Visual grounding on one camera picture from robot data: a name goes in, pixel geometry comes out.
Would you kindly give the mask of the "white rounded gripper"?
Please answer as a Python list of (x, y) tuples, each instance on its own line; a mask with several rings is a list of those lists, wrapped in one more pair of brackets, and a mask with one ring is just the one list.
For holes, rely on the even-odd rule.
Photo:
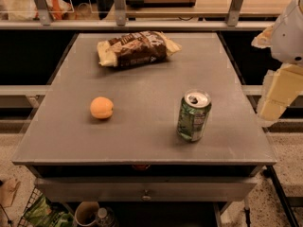
[(272, 57), (285, 62), (276, 71), (268, 70), (262, 83), (257, 115), (265, 121), (277, 121), (286, 108), (303, 92), (303, 0), (292, 0), (251, 45), (271, 48)]

